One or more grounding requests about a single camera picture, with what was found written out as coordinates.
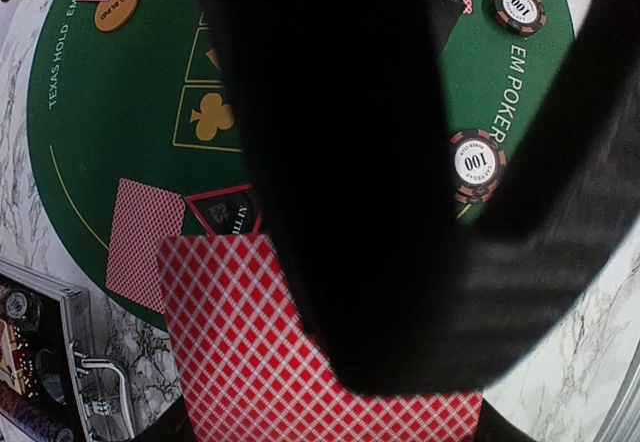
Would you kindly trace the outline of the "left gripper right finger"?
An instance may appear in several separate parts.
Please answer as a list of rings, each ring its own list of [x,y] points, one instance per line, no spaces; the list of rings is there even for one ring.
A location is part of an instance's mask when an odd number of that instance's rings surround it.
[[[486,400],[482,401],[477,425],[477,442],[535,442],[516,428]]]

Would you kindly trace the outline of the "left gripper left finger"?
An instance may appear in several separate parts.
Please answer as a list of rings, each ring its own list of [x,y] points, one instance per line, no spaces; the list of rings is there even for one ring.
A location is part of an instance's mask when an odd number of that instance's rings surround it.
[[[183,397],[179,397],[135,442],[193,442],[193,427]]]

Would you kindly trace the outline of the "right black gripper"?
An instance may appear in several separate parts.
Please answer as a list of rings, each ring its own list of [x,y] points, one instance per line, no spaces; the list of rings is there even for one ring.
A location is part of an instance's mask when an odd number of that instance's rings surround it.
[[[592,0],[496,195],[456,221],[428,0],[201,0],[305,328],[365,395],[481,389],[639,214],[639,0]]]

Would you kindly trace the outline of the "red-backed card deck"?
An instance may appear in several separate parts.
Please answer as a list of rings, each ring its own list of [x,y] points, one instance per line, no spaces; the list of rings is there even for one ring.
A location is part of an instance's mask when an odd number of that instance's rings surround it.
[[[164,316],[200,441],[470,441],[478,393],[347,391],[302,324],[265,235],[177,236],[157,252]]]

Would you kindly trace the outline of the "black chip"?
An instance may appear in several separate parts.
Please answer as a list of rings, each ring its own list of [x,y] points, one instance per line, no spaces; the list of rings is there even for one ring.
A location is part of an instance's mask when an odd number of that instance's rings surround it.
[[[542,0],[491,0],[490,9],[498,25],[520,37],[536,34],[547,23]]]
[[[485,130],[467,129],[450,138],[455,200],[461,204],[486,203],[506,171],[505,152]]]

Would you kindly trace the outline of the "triangular all-in button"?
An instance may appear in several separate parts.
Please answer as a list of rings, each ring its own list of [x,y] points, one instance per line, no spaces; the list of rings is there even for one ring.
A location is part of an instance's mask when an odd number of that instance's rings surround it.
[[[251,185],[187,196],[185,202],[209,235],[256,234],[261,230],[263,215]]]

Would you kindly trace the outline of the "orange big blind button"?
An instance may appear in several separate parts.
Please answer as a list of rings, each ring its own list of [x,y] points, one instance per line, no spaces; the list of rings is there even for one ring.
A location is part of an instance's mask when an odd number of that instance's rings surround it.
[[[100,2],[94,14],[96,28],[105,33],[114,32],[133,16],[139,0],[107,0]]]

